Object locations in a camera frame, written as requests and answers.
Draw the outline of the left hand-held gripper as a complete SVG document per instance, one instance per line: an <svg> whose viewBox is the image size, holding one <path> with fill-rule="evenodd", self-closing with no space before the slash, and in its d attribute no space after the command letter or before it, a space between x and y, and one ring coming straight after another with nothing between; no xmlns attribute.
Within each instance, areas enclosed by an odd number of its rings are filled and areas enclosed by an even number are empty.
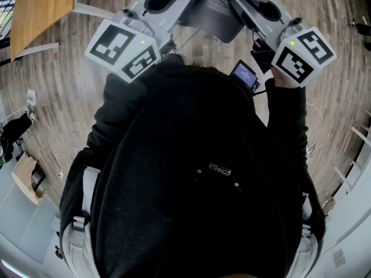
<svg viewBox="0 0 371 278"><path fill-rule="evenodd" d="M84 55L133 82L173 48L172 29L195 1L133 0L101 22Z"/></svg>

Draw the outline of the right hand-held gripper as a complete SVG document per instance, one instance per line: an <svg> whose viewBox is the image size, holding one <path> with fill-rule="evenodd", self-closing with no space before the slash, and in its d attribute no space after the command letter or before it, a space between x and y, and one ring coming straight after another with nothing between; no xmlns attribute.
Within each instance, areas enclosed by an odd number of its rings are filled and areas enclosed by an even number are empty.
<svg viewBox="0 0 371 278"><path fill-rule="evenodd" d="M337 59L319 29L308 27L301 17L293 18L277 0L228 1L257 36L251 55L263 73L275 67L293 84L304 87Z"/></svg>

